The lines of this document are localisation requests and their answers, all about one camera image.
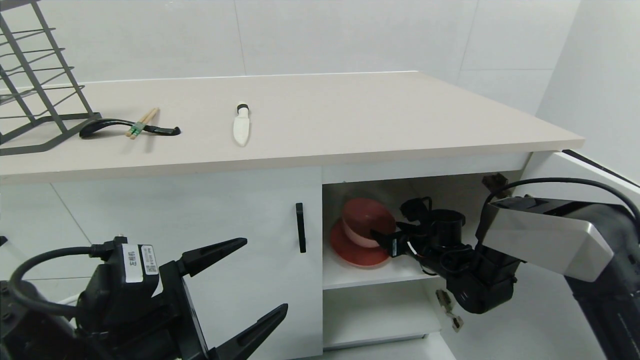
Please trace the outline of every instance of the white knife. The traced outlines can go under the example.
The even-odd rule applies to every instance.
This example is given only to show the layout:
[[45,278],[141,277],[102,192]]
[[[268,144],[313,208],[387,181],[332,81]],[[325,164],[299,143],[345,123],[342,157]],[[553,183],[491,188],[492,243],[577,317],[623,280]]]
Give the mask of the white knife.
[[245,146],[249,140],[251,120],[249,119],[249,106],[243,102],[238,104],[238,116],[234,120],[234,139],[240,146]]

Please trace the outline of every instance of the wooden chopsticks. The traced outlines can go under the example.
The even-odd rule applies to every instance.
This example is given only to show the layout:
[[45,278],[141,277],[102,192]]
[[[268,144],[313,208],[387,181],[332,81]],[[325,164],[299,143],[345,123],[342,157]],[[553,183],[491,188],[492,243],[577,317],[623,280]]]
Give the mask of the wooden chopsticks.
[[153,108],[149,110],[145,116],[142,117],[137,123],[133,124],[131,128],[124,134],[126,137],[134,140],[138,137],[138,135],[142,132],[145,126],[156,117],[157,112],[160,111],[160,108]]

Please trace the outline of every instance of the white label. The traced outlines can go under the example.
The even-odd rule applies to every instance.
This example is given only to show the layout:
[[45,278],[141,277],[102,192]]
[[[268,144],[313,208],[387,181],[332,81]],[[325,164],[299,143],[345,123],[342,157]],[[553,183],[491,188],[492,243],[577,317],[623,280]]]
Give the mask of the white label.
[[145,274],[157,275],[158,265],[156,264],[156,255],[154,254],[154,247],[151,245],[142,245],[140,247],[142,251],[142,262],[145,264]]
[[122,255],[124,257],[125,282],[142,282],[142,262],[140,261],[140,251],[135,244],[122,244]]

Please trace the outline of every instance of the black cabinet handle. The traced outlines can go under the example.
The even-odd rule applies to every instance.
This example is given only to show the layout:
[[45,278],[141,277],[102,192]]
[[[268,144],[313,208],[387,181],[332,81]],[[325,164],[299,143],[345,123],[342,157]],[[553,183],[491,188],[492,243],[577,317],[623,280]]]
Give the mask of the black cabinet handle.
[[302,203],[296,204],[296,216],[298,217],[298,241],[300,242],[300,252],[307,252],[307,237],[305,236],[305,214],[302,210]]

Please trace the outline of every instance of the beige countertop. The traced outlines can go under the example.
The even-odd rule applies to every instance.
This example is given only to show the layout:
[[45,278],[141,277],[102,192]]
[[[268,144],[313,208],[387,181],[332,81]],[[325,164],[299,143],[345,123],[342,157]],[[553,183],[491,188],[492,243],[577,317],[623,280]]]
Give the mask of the beige countertop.
[[[549,151],[584,142],[420,72],[117,81],[87,84],[84,94],[105,118],[137,121],[160,107],[152,124],[179,126],[182,134],[132,141],[123,136],[126,127],[113,126],[47,152],[0,156],[3,184]],[[246,147],[232,136],[239,101],[250,107]],[[0,108],[3,116],[16,110]],[[59,112],[81,110],[67,101]],[[51,125],[0,149],[30,145],[56,129]],[[5,120],[0,126],[10,129]]]

